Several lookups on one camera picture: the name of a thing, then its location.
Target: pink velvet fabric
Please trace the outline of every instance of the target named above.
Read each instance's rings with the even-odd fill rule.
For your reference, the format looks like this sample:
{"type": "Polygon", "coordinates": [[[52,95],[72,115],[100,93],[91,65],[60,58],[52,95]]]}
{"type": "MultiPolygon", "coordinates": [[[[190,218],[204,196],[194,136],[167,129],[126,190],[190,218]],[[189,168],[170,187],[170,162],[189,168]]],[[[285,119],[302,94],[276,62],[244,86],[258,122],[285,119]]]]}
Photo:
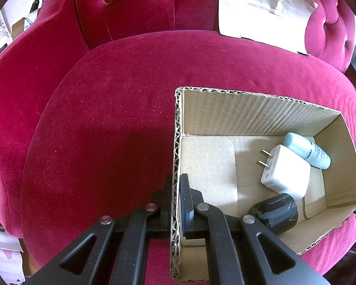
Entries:
{"type": "MultiPolygon", "coordinates": [[[[315,57],[211,31],[159,32],[106,43],[66,75],[30,143],[22,220],[25,243],[38,264],[100,216],[127,215],[163,187],[172,170],[179,86],[289,96],[340,110],[356,146],[356,90],[315,57]]],[[[355,241],[351,216],[304,259],[324,273],[355,241]]],[[[166,265],[148,261],[147,284],[170,284],[169,244],[152,246],[151,258],[163,258],[166,265]]]]}
{"type": "MultiPolygon", "coordinates": [[[[314,0],[306,50],[345,72],[355,41],[355,20],[344,0],[314,0]]],[[[218,0],[76,0],[91,48],[116,39],[169,30],[218,31],[218,0]]]]}
{"type": "Polygon", "coordinates": [[[0,222],[17,237],[33,132],[55,88],[88,52],[74,8],[74,0],[45,0],[36,22],[0,54],[0,222]]]}

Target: black cylindrical object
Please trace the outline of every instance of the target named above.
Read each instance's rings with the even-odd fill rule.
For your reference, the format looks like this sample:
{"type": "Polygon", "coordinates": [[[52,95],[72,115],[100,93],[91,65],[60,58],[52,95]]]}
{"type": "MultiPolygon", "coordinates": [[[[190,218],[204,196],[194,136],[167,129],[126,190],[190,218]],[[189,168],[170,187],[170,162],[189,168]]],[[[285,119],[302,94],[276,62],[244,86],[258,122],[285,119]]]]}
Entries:
{"type": "Polygon", "coordinates": [[[251,214],[275,234],[293,228],[298,221],[298,206],[293,197],[283,193],[254,204],[251,214]]]}

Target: plug prongs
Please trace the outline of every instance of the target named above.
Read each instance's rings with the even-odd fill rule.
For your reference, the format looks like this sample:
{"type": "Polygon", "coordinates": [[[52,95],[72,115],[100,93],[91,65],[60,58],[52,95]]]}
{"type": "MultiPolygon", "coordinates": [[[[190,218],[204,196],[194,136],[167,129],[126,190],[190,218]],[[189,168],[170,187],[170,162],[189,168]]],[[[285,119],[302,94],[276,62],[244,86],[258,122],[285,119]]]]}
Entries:
{"type": "Polygon", "coordinates": [[[268,165],[266,165],[264,162],[257,161],[256,164],[260,165],[262,168],[270,169],[270,167],[268,165]]]}
{"type": "Polygon", "coordinates": [[[265,151],[264,149],[260,151],[260,153],[267,158],[273,158],[272,154],[270,154],[268,151],[265,151]]]}

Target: power adapter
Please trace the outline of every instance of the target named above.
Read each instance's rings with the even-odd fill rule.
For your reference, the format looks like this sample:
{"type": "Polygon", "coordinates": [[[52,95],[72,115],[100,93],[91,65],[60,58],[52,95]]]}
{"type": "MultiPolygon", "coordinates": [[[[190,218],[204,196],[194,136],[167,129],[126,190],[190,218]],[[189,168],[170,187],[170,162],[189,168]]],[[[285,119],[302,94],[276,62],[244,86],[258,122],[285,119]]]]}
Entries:
{"type": "Polygon", "coordinates": [[[270,153],[265,150],[260,153],[268,157],[266,163],[257,162],[264,168],[261,183],[279,194],[302,199],[309,185],[310,164],[283,145],[276,146],[270,153]]]}

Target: light blue bottle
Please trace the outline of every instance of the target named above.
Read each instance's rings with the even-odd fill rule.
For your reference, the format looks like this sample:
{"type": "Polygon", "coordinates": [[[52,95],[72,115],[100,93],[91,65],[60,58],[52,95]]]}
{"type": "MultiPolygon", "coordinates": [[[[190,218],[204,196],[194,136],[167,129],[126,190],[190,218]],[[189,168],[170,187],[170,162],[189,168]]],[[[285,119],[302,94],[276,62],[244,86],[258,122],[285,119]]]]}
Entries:
{"type": "Polygon", "coordinates": [[[287,133],[284,139],[284,146],[298,154],[314,167],[327,169],[331,164],[331,159],[327,153],[325,153],[318,145],[301,135],[287,133]]]}

